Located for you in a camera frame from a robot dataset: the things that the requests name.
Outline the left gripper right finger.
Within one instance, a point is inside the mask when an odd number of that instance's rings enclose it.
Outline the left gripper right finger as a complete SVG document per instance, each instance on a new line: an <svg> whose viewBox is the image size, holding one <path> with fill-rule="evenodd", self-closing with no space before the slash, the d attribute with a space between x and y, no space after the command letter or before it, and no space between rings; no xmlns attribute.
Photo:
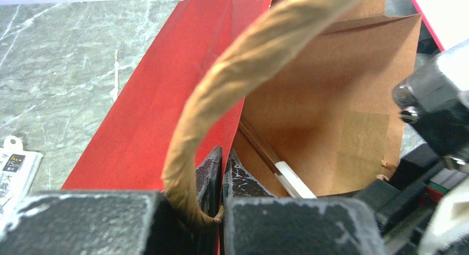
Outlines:
<svg viewBox="0 0 469 255"><path fill-rule="evenodd" d="M371 209L352 197L276 197L230 151L224 254L385 254Z"/></svg>

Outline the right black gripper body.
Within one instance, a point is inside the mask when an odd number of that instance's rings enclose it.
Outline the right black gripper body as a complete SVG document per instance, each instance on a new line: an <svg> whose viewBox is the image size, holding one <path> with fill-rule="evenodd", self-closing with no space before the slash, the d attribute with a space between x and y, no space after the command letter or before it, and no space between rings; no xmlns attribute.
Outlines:
<svg viewBox="0 0 469 255"><path fill-rule="evenodd" d="M424 143L356 198L372 209L388 254L467 254L468 41L434 56L393 98Z"/></svg>

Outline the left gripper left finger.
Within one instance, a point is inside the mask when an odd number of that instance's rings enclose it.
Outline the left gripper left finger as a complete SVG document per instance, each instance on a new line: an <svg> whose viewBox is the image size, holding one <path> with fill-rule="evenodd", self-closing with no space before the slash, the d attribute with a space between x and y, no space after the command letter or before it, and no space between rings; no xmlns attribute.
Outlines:
<svg viewBox="0 0 469 255"><path fill-rule="evenodd" d="M216 254L216 231L188 231L164 193L61 190L31 194L1 227L2 254Z"/></svg>

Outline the red paper bag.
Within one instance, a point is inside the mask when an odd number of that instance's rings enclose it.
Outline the red paper bag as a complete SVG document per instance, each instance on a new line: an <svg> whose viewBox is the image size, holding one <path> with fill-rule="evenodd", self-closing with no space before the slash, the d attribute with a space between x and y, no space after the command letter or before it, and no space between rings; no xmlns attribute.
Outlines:
<svg viewBox="0 0 469 255"><path fill-rule="evenodd" d="M388 17L365 0L312 40L272 79L211 126L186 169L161 179L164 160L194 88L221 53L278 0L184 0L177 4L111 107L64 189L165 190L191 227L213 223L189 181L215 146L234 149L281 195L267 166L238 131L240 118L319 195L358 190L399 157L404 125L393 87L414 68L421 16Z"/></svg>

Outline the clear plastic packet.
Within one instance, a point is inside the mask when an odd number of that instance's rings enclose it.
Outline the clear plastic packet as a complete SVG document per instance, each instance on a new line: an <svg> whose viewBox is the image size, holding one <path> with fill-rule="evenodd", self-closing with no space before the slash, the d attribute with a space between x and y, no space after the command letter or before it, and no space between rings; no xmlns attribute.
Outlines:
<svg viewBox="0 0 469 255"><path fill-rule="evenodd" d="M16 205L28 194L43 158L41 152L26 151L16 136L7 136L1 147L1 229Z"/></svg>

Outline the pink framed whiteboard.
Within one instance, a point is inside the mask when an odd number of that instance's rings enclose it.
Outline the pink framed whiteboard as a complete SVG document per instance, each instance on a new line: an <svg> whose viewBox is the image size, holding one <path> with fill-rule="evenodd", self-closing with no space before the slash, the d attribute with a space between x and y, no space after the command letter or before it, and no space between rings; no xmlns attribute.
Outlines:
<svg viewBox="0 0 469 255"><path fill-rule="evenodd" d="M468 0L411 0L440 50L468 39Z"/></svg>

